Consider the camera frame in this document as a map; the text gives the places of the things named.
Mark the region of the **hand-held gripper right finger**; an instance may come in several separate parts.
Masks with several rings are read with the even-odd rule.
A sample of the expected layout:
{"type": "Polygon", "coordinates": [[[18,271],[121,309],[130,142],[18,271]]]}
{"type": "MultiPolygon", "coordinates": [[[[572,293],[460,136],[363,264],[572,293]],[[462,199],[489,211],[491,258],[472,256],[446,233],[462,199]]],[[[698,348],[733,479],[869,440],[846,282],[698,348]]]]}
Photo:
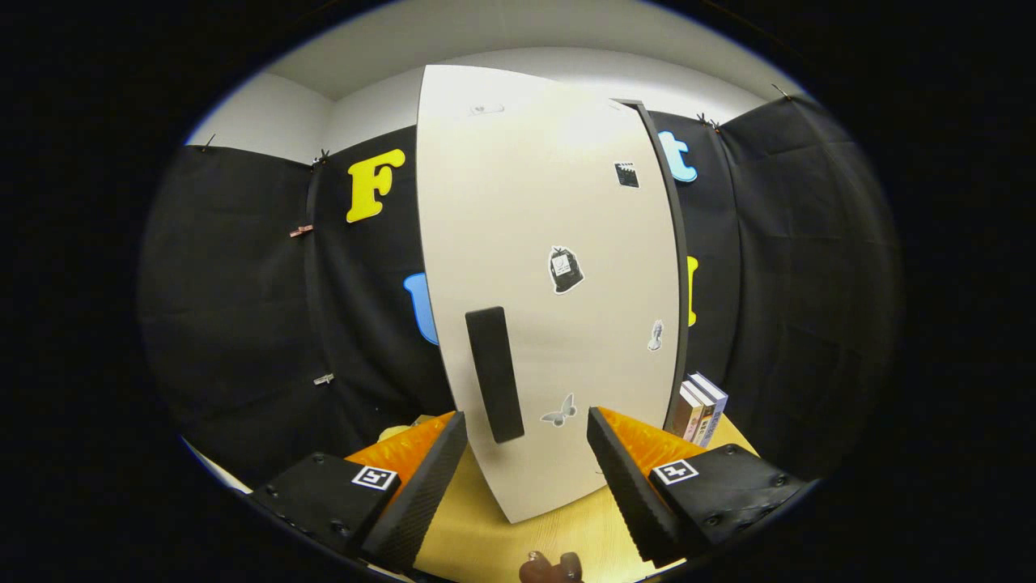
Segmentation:
{"type": "Polygon", "coordinates": [[[814,489],[730,443],[706,449],[607,407],[586,439],[643,560],[699,564],[755,538],[814,489]]]}

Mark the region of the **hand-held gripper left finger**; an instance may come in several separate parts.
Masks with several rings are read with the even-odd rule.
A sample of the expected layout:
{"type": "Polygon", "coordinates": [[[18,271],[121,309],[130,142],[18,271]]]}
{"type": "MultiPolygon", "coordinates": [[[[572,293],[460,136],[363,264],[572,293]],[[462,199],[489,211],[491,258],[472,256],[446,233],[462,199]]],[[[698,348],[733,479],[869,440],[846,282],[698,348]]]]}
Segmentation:
{"type": "Polygon", "coordinates": [[[346,457],[310,453],[247,503],[327,555],[407,572],[467,443],[464,413],[450,412],[346,457]]]}

